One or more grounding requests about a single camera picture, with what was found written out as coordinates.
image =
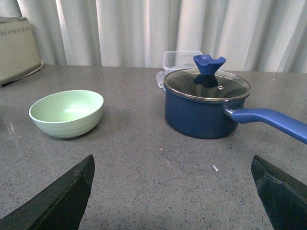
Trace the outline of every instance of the blue saucepan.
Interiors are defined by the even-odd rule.
[[[250,84],[231,73],[201,74],[198,69],[169,73],[164,80],[165,118],[190,137],[223,138],[238,123],[261,121],[307,144],[307,125],[270,109],[244,108]]]

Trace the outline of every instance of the gray countertop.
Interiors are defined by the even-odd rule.
[[[271,230],[252,159],[260,155],[307,184],[307,145],[259,122],[239,124],[222,139],[184,136],[165,121],[158,71],[47,65],[1,88],[0,218],[93,154],[95,176],[81,230]],[[252,86],[246,107],[307,123],[307,74],[234,73]],[[43,133],[28,115],[30,106],[74,89],[104,97],[98,125],[77,138]]]

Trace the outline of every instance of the plastic container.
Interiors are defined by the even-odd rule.
[[[156,76],[158,86],[165,91],[164,78],[167,74],[180,69],[196,68],[193,57],[200,54],[202,52],[195,50],[166,51],[163,56],[164,71],[158,72]]]

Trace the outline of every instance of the green bowl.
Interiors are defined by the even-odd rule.
[[[45,133],[72,138],[93,129],[103,112],[103,97],[93,91],[58,92],[35,102],[29,115]]]

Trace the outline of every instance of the glass lid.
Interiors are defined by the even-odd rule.
[[[198,69],[169,73],[164,86],[170,91],[195,100],[227,102],[250,94],[250,84],[243,78],[218,70],[214,75],[202,75]]]

